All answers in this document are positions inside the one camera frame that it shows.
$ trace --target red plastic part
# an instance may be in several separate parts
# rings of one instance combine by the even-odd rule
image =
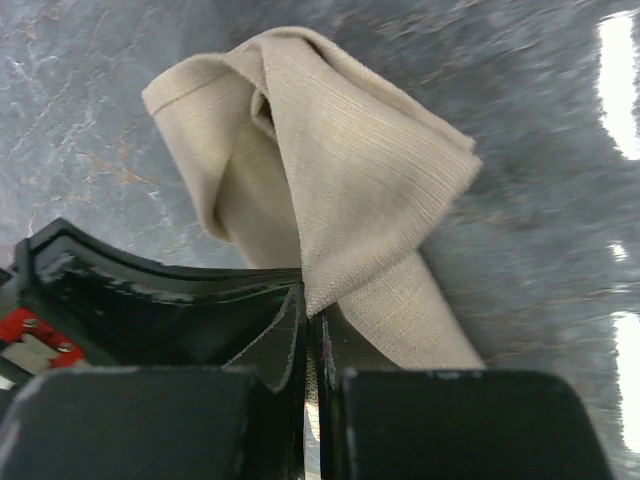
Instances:
[[[32,322],[34,326],[29,327],[29,322]],[[33,335],[42,343],[60,353],[57,358],[50,360],[50,368],[71,367],[85,358],[84,350],[75,343],[51,328],[48,323],[34,315],[30,310],[19,307],[0,320],[0,340],[12,344],[19,342],[23,335]]]

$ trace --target gray marble surface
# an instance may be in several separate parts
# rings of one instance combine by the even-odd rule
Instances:
[[[116,247],[240,267],[196,223],[140,91],[300,24],[477,140],[424,254],[488,364],[566,378],[640,478],[640,1],[3,0],[0,264],[57,216]]]

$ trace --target screw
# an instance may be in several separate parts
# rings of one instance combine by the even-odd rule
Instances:
[[[40,322],[37,318],[27,318],[24,321],[24,328],[36,328]]]
[[[71,350],[73,350],[73,345],[71,345],[70,343],[61,343],[60,345],[58,345],[58,351],[62,352],[62,353],[69,353]]]

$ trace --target black device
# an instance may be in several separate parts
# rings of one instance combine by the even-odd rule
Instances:
[[[400,371],[337,305],[307,318],[295,269],[164,266],[56,220],[0,269],[0,342],[2,479],[302,478],[309,382],[327,480],[612,478],[559,378]]]

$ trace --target beige cloth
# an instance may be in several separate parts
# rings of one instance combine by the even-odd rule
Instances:
[[[402,367],[479,367],[416,248],[480,166],[473,141],[308,29],[191,57],[143,92],[205,227],[302,267]]]

